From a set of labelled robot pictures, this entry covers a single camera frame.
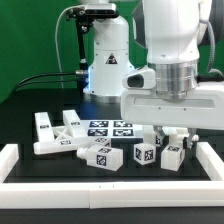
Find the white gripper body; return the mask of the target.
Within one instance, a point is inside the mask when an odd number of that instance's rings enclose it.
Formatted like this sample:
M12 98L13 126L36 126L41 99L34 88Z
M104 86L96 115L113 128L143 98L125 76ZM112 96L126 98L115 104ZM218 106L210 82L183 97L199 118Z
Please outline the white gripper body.
M155 92L156 72L147 66L126 75L121 117L133 124L224 130L224 77L200 76L184 98L163 99Z

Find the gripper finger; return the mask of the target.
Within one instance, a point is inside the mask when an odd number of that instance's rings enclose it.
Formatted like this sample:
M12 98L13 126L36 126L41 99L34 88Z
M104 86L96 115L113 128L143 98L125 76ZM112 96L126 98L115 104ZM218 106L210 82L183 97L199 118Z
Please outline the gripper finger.
M163 131L162 127L161 126L154 126L153 127L154 129L154 132L160 136L160 137L164 137L165 136L165 132Z
M196 134L196 129L189 129L188 130L188 137L186 139L186 148L191 149L194 142L199 140L199 136Z

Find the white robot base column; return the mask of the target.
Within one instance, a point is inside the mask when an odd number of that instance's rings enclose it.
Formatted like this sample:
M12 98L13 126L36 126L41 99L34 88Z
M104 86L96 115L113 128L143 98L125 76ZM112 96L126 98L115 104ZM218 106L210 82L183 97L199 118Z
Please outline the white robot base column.
M89 100L118 103L124 90L122 78L134 69L129 61L129 25L122 17L97 19L93 24L94 59L89 66Z

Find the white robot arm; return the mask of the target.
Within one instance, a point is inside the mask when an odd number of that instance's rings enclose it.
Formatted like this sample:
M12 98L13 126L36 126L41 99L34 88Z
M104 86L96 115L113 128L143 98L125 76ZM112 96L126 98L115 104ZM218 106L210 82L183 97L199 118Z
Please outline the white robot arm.
M198 129L224 130L224 75L198 74L201 43L215 46L212 22L224 16L224 0L140 0L133 12L136 41L147 64L122 79L121 117L151 126L185 128L181 146Z

